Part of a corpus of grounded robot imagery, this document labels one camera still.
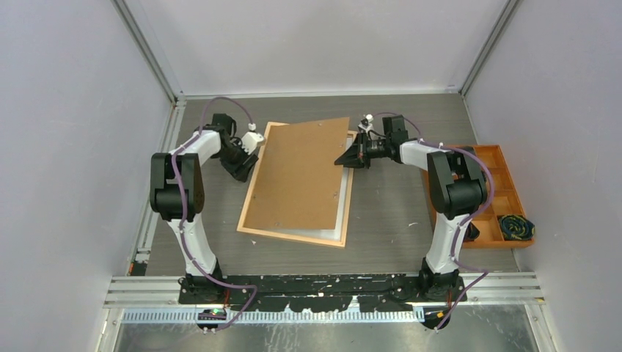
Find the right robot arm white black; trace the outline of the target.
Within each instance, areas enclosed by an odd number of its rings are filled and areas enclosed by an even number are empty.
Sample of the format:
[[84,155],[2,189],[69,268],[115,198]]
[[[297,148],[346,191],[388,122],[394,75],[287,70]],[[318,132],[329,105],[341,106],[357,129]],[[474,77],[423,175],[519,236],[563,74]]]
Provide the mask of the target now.
[[415,166],[428,175],[428,193],[436,213],[433,239],[415,281],[419,296],[437,301],[459,287],[459,252],[472,219],[491,200],[486,185],[490,171],[472,146],[449,147],[411,138],[409,120],[401,114],[382,115],[382,133],[367,115],[359,124],[353,143],[335,160],[352,169],[369,168],[374,158],[389,158]]

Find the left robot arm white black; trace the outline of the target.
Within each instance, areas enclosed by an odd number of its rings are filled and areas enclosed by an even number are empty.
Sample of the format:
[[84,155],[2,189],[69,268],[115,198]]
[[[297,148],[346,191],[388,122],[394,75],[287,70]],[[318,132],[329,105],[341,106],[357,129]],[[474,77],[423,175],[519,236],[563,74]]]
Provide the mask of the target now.
[[208,244],[202,220],[202,167],[216,159],[234,180],[248,180],[258,160],[256,150],[265,138],[253,121],[243,136],[236,132],[237,122],[231,116],[215,114],[211,123],[198,127],[180,146],[151,157],[150,207],[178,240],[185,262],[181,296],[187,301],[199,299],[215,304],[226,289],[233,288],[223,280],[219,261]]

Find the black red rolled tie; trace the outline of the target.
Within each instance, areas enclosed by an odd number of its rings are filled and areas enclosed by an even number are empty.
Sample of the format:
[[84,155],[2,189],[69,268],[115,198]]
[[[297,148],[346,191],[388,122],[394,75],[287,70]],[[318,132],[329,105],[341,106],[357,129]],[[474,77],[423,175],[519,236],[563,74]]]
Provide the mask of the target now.
[[464,242],[473,242],[480,236],[480,230],[473,224],[469,224],[464,235]]

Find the orange compartment tray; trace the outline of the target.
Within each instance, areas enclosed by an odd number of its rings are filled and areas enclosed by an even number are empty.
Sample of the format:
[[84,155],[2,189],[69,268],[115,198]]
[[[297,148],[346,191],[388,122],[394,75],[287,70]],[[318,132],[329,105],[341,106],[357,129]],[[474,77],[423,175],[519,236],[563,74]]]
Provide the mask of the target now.
[[530,241],[506,241],[500,231],[498,217],[519,214],[526,217],[516,191],[504,155],[498,145],[475,145],[474,154],[489,168],[494,179],[495,191],[491,205],[473,223],[480,236],[473,242],[464,242],[465,249],[517,249],[526,248],[534,243]]

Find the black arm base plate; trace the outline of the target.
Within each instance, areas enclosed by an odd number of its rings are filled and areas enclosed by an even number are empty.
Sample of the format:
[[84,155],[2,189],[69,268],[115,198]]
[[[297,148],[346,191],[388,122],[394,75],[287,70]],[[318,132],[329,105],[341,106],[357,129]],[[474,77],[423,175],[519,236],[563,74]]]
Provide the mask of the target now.
[[203,276],[178,279],[180,304],[215,304],[234,311],[405,312],[414,303],[448,307],[461,300],[462,277],[448,285],[416,274],[230,275],[218,285]]

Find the aluminium front rail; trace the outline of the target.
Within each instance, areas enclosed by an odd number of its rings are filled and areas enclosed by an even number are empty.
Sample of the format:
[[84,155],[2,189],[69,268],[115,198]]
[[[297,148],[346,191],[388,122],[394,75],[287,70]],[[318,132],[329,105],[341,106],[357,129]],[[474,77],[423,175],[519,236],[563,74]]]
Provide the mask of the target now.
[[[115,276],[103,306],[147,308],[178,305],[176,276]],[[462,305],[543,305],[541,286],[533,272],[493,272],[466,292]]]

